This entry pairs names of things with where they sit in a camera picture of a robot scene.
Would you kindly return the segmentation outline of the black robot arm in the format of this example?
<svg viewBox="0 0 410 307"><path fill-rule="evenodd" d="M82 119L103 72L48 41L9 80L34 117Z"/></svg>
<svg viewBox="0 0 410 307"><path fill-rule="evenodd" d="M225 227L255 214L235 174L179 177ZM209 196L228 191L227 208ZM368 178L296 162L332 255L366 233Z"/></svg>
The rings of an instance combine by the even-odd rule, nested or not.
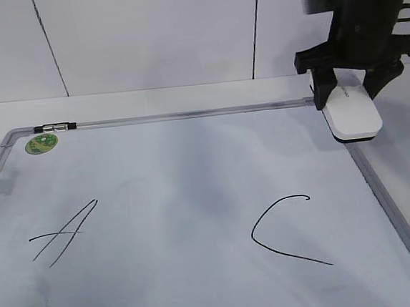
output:
<svg viewBox="0 0 410 307"><path fill-rule="evenodd" d="M298 74L310 72L314 104L322 110L338 84L335 69L365 71L363 88L377 94L403 73L401 57L410 57L410 34L393 33L404 0L301 0L305 14L332 12L326 42L295 55Z"/></svg>

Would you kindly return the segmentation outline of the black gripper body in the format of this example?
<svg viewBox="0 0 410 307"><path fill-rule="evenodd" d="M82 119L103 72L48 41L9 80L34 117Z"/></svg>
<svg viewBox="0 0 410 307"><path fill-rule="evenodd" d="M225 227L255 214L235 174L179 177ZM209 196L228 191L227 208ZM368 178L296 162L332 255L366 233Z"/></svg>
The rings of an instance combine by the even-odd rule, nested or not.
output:
<svg viewBox="0 0 410 307"><path fill-rule="evenodd" d="M403 55L410 57L410 34L394 34L396 22L395 11L333 16L327 40L295 54L296 72L368 69Z"/></svg>

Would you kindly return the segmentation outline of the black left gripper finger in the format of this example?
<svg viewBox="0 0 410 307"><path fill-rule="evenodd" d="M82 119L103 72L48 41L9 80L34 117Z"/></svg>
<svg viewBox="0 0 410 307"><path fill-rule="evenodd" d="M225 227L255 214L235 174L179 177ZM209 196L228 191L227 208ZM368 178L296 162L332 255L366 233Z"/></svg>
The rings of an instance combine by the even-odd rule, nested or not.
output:
<svg viewBox="0 0 410 307"><path fill-rule="evenodd" d="M313 82L313 99L317 110L322 110L328 97L338 84L336 74L332 68L316 67L311 70Z"/></svg>

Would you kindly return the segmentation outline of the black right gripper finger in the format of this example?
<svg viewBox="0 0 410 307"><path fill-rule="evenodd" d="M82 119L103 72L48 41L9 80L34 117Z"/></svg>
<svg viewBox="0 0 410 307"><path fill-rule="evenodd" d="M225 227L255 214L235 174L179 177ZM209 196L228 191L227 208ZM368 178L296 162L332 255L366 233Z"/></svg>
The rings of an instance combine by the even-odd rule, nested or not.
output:
<svg viewBox="0 0 410 307"><path fill-rule="evenodd" d="M367 69L363 79L363 88L374 99L393 79L403 73L404 65L400 58L384 62L372 69Z"/></svg>

